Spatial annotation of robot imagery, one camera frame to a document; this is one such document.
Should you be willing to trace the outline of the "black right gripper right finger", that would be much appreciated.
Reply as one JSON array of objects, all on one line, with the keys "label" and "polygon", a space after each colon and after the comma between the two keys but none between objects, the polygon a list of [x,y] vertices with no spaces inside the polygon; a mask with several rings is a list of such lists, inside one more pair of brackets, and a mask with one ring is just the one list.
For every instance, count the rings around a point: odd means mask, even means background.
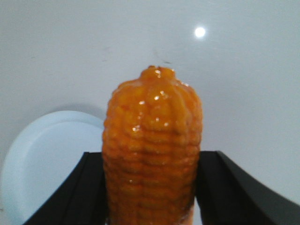
[{"label": "black right gripper right finger", "polygon": [[300,207],[221,151],[200,153],[196,199],[204,225],[298,225]]}]

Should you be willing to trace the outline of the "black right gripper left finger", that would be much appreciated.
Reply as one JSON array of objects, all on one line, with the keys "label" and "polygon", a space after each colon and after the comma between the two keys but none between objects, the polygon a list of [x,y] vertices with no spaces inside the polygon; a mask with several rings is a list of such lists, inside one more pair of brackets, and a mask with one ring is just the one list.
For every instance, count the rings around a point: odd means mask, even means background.
[{"label": "black right gripper left finger", "polygon": [[106,220],[102,154],[85,152],[66,180],[25,224],[104,225]]}]

